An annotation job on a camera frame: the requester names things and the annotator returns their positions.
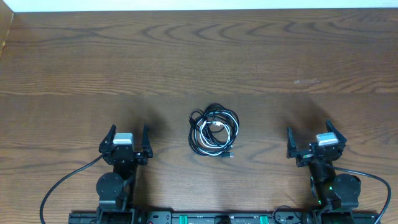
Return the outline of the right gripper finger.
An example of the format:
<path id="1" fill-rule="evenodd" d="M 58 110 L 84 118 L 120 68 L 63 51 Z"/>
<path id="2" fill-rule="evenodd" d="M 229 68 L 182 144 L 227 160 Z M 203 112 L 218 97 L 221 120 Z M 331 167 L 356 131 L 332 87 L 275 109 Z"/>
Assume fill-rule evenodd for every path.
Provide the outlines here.
<path id="1" fill-rule="evenodd" d="M 297 145 L 291 128 L 287 128 L 287 157 L 296 157 Z"/>
<path id="2" fill-rule="evenodd" d="M 346 143 L 346 138 L 334 127 L 329 119 L 325 121 L 325 125 L 328 132 L 333 133 L 339 142 Z"/>

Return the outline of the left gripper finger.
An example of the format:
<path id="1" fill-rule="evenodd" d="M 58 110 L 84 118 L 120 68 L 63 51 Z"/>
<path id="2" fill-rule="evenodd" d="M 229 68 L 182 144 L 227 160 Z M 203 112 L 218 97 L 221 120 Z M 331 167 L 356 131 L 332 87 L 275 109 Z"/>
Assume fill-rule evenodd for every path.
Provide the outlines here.
<path id="1" fill-rule="evenodd" d="M 144 125 L 143 130 L 142 130 L 141 147 L 146 152 L 152 152 L 152 147 L 151 147 L 150 141 L 149 141 L 149 128 L 146 125 Z"/>
<path id="2" fill-rule="evenodd" d="M 108 146 L 112 145 L 114 135 L 116 134 L 116 125 L 113 124 L 107 133 L 107 135 L 104 137 L 104 139 L 101 141 L 99 144 L 100 149 L 106 149 Z"/>

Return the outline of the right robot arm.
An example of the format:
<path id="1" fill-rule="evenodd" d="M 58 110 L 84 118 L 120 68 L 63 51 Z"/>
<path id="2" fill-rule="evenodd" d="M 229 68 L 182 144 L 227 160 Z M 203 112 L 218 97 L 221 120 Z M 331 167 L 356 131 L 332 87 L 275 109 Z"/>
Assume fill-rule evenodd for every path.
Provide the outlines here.
<path id="1" fill-rule="evenodd" d="M 316 141 L 308 149 L 300 150 L 293 131 L 287 129 L 287 158 L 294 158 L 297 167 L 309 167 L 311 190 L 320 204 L 303 214 L 303 223 L 354 223 L 353 209 L 359 206 L 361 181 L 351 174 L 336 174 L 333 161 L 342 156 L 346 138 L 325 122 L 327 132 L 316 135 Z"/>

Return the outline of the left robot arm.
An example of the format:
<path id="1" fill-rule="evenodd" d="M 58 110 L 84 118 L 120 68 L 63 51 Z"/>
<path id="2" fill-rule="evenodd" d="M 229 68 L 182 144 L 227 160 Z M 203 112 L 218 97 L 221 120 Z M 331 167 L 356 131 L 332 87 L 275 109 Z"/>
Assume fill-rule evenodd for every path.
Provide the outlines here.
<path id="1" fill-rule="evenodd" d="M 99 195 L 96 223 L 147 223 L 147 212 L 132 205 L 137 168 L 148 164 L 153 157 L 147 126 L 142 130 L 141 147 L 135 150 L 134 135 L 117 133 L 112 125 L 99 145 L 99 152 L 113 166 L 113 171 L 103 174 L 96 184 Z"/>

